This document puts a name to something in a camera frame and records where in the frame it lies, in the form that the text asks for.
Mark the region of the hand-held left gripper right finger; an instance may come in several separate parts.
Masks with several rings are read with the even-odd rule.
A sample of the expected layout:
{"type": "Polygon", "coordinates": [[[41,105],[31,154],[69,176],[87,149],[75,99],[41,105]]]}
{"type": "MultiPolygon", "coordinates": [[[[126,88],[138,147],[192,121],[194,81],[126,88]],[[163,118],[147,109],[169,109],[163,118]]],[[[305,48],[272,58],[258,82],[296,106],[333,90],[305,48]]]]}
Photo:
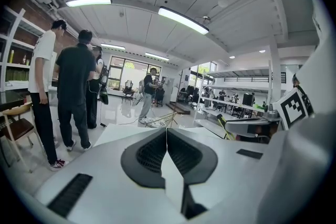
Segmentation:
{"type": "Polygon", "coordinates": [[[167,152],[183,178],[181,213],[186,219],[230,198],[266,149],[265,144],[224,140],[203,127],[166,132],[167,152]]]}

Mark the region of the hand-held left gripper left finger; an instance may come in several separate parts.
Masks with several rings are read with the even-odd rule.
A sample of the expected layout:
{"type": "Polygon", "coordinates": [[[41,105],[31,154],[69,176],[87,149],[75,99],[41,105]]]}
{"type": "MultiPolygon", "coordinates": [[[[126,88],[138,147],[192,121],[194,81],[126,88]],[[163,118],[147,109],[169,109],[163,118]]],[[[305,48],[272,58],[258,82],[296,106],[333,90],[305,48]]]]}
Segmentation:
{"type": "Polygon", "coordinates": [[[51,176],[36,199],[72,223],[181,223],[165,193],[165,129],[91,148],[51,176]]]}

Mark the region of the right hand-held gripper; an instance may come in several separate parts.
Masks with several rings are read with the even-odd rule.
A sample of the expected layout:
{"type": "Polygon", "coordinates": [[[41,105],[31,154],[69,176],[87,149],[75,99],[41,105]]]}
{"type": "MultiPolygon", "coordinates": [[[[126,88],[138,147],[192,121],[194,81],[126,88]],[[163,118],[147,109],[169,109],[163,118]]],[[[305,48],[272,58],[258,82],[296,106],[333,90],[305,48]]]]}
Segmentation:
{"type": "Polygon", "coordinates": [[[238,141],[269,143],[278,131],[287,131],[313,113],[311,103],[300,86],[294,87],[279,101],[266,106],[258,119],[225,120],[227,138],[238,141]]]}

